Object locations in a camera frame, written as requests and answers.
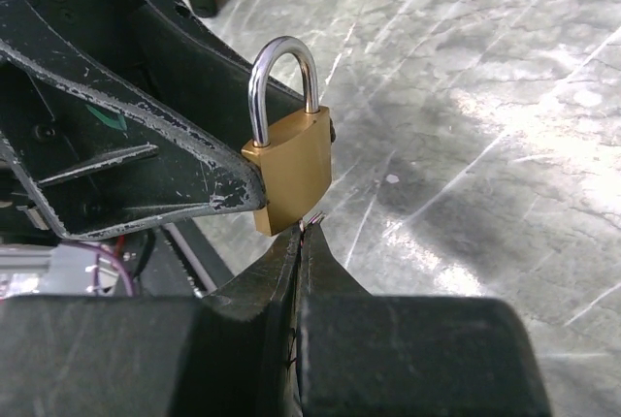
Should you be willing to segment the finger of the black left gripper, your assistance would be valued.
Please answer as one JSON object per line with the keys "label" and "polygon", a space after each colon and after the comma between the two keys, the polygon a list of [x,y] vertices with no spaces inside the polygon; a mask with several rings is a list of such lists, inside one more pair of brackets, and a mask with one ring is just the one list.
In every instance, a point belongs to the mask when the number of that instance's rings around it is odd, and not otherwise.
{"label": "finger of the black left gripper", "polygon": [[259,208],[256,168],[157,98],[120,0],[1,0],[1,225],[94,241]]}
{"label": "finger of the black left gripper", "polygon": [[251,65],[213,34],[188,0],[120,0],[158,100],[225,144],[251,137]]}

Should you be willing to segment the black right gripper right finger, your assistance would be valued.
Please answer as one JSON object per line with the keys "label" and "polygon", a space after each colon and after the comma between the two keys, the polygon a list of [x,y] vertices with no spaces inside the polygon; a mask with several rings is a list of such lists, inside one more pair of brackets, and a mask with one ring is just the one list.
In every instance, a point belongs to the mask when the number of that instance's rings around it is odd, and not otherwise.
{"label": "black right gripper right finger", "polygon": [[374,296],[303,236],[297,371],[307,416],[547,416],[529,335],[493,298]]}

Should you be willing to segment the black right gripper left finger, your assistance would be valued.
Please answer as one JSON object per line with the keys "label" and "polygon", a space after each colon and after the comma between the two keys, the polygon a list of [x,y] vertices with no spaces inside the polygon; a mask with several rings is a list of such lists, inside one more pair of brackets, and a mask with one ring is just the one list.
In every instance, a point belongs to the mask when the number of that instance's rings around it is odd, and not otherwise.
{"label": "black right gripper left finger", "polygon": [[205,297],[1,304],[5,416],[292,416],[302,235]]}

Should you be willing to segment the small brass padlock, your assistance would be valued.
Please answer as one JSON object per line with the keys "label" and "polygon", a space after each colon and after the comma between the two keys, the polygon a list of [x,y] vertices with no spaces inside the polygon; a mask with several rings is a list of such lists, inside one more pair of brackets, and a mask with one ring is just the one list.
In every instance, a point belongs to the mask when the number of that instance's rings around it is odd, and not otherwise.
{"label": "small brass padlock", "polygon": [[[300,67],[305,106],[270,125],[268,79],[285,54],[294,56]],[[264,46],[252,66],[247,100],[253,139],[244,145],[242,155],[259,168],[267,200],[254,213],[254,222],[258,232],[274,236],[303,219],[332,182],[330,110],[319,104],[309,48],[291,36]]]}

